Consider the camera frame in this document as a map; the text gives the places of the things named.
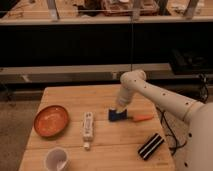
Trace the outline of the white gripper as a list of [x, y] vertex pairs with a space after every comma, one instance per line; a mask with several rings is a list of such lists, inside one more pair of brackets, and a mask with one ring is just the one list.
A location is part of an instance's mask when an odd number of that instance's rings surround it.
[[132, 101], [133, 93], [126, 89], [121, 89], [116, 98], [116, 109], [126, 108]]

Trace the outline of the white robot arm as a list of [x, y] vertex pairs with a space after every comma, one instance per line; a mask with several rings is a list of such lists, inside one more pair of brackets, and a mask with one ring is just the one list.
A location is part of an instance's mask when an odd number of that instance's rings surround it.
[[146, 81], [143, 70], [124, 73], [120, 82], [115, 105], [119, 112], [125, 110], [138, 93], [174, 114], [189, 125], [183, 171], [213, 171], [213, 102], [202, 103], [152, 85]]

